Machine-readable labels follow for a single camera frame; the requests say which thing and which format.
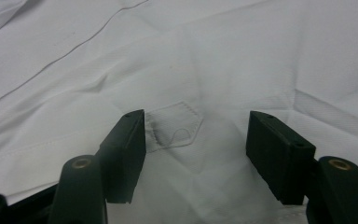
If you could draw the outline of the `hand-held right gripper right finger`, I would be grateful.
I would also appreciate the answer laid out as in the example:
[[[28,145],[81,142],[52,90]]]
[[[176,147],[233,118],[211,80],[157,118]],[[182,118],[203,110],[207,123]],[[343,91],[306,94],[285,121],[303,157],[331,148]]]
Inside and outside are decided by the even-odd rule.
[[[278,118],[251,111],[246,155],[282,204],[301,205],[316,146]]]

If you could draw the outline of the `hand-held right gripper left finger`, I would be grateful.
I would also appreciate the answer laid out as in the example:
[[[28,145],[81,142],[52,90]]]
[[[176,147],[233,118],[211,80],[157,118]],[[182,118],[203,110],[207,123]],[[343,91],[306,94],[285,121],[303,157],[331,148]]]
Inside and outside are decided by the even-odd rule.
[[[145,154],[145,111],[139,109],[120,118],[96,153],[109,203],[131,203]]]

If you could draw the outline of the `white button-up shirt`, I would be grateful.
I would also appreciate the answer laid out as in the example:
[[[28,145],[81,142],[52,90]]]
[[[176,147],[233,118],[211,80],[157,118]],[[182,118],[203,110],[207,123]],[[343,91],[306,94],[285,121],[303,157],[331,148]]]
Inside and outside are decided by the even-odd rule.
[[[109,224],[306,224],[245,154],[269,113],[358,165],[358,0],[0,0],[0,194],[15,203],[145,112]]]

